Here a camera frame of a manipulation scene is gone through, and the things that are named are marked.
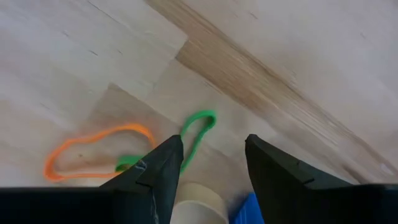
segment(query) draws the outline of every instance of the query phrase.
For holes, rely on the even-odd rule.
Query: blue object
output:
[[[255,193],[250,193],[241,209],[231,222],[233,224],[264,224]]]

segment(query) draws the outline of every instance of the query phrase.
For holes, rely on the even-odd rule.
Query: blue cloth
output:
[[[239,210],[233,224],[264,224],[256,194],[250,193]]]

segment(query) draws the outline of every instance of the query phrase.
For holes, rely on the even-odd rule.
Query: wood grain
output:
[[[148,4],[188,35],[177,60],[353,182],[395,182],[398,170],[201,15],[178,0]]]

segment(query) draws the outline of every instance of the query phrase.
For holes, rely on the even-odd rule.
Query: wooden floor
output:
[[[0,1],[0,186],[54,185],[44,160],[66,138],[140,122],[159,143],[203,109],[218,122],[180,182],[213,189],[230,209],[252,190],[250,133],[354,184],[398,182],[398,6],[355,2],[369,8]],[[57,169],[110,170],[118,155],[147,150],[140,136],[117,134],[74,147]]]

